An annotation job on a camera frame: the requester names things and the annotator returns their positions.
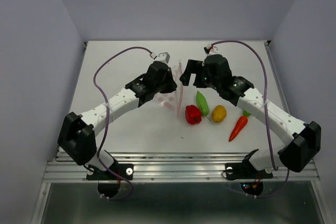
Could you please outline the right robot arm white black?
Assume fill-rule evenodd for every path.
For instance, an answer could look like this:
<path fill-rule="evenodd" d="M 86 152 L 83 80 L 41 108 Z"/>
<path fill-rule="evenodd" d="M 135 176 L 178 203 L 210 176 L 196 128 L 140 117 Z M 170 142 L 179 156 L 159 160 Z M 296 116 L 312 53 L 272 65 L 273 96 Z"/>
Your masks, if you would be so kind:
<path fill-rule="evenodd" d="M 234 76 L 222 55 L 210 55 L 203 61 L 188 60 L 180 77 L 187 86 L 191 75 L 197 88 L 212 88 L 221 98 L 249 112 L 268 126 L 282 141 L 278 150 L 280 166 L 301 172 L 321 149 L 321 126 L 312 121 L 296 119 L 262 95 L 254 85 L 241 76 Z"/>

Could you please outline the light green toy gourd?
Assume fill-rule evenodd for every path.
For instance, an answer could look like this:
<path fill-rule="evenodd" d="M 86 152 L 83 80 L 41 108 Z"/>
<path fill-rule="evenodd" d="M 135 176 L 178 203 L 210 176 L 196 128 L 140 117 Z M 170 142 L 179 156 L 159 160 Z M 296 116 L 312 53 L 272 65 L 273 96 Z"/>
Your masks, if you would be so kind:
<path fill-rule="evenodd" d="M 199 91 L 197 91 L 197 93 L 196 93 L 196 104 L 197 104 L 198 109 L 201 112 L 201 115 L 205 116 L 206 118 L 209 119 L 209 117 L 208 117 L 209 107 L 208 107 L 207 100 L 204 97 L 204 95 Z"/>

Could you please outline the clear zip top bag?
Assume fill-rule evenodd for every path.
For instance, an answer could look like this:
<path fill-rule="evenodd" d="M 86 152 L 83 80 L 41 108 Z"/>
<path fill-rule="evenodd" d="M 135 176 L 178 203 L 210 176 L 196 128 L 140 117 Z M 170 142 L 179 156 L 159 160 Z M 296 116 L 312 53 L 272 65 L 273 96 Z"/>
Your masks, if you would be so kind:
<path fill-rule="evenodd" d="M 181 105 L 183 101 L 183 85 L 180 81 L 180 77 L 183 72 L 182 62 L 172 67 L 173 80 L 175 81 L 177 88 L 172 93 L 161 94 L 158 93 L 154 96 L 154 101 L 161 107 L 166 108 L 173 112 L 177 118 L 180 117 Z"/>

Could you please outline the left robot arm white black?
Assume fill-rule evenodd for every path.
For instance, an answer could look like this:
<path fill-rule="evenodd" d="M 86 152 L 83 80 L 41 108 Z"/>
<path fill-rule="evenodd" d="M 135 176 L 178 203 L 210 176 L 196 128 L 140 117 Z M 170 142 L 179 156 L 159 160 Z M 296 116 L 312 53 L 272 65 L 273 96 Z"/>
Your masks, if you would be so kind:
<path fill-rule="evenodd" d="M 171 93 L 176 88 L 167 61 L 155 60 L 146 73 L 126 84 L 107 102 L 80 115 L 67 114 L 57 143 L 77 165 L 91 165 L 104 178 L 113 178 L 117 172 L 116 160 L 97 147 L 96 136 L 122 115 L 151 101 L 157 93 Z"/>

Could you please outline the red toy bell pepper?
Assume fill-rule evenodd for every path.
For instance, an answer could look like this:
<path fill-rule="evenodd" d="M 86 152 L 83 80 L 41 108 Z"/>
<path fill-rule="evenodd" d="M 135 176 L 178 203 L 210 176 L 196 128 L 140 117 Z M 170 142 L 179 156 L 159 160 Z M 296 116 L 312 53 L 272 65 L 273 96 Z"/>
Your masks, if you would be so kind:
<path fill-rule="evenodd" d="M 202 121 L 202 114 L 195 105 L 187 105 L 185 107 L 185 119 L 188 124 L 199 124 Z"/>

